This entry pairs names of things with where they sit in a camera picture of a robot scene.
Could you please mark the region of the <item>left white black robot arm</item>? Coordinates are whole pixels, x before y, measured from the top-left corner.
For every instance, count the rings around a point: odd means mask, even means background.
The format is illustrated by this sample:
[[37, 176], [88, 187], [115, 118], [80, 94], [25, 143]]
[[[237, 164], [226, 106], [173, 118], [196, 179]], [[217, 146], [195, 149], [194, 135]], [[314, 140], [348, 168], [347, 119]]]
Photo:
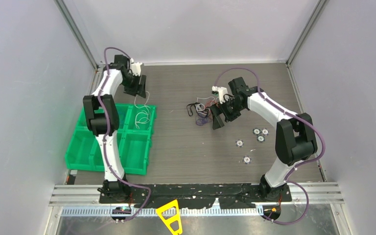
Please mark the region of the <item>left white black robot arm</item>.
[[141, 74], [143, 64], [127, 55], [114, 56], [106, 64], [103, 77], [91, 95], [83, 97], [87, 128], [95, 136], [104, 164], [104, 181], [98, 189], [101, 196], [126, 202], [131, 195], [131, 186], [126, 179], [118, 149], [120, 118], [114, 102], [114, 93], [122, 85], [124, 92], [132, 96], [146, 97], [146, 76]]

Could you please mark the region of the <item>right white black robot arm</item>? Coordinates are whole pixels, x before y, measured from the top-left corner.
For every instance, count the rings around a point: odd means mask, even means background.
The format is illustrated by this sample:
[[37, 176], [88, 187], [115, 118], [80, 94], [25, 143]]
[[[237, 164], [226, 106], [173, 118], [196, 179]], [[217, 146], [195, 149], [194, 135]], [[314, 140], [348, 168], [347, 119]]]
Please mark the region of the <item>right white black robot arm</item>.
[[228, 83], [229, 88], [212, 86], [219, 102], [211, 106], [214, 130], [240, 117], [241, 111], [253, 111], [271, 124], [275, 133], [276, 160], [262, 175], [258, 196], [266, 201], [279, 197], [291, 170], [318, 150], [312, 118], [292, 112], [271, 99], [264, 90], [246, 85], [242, 77]]

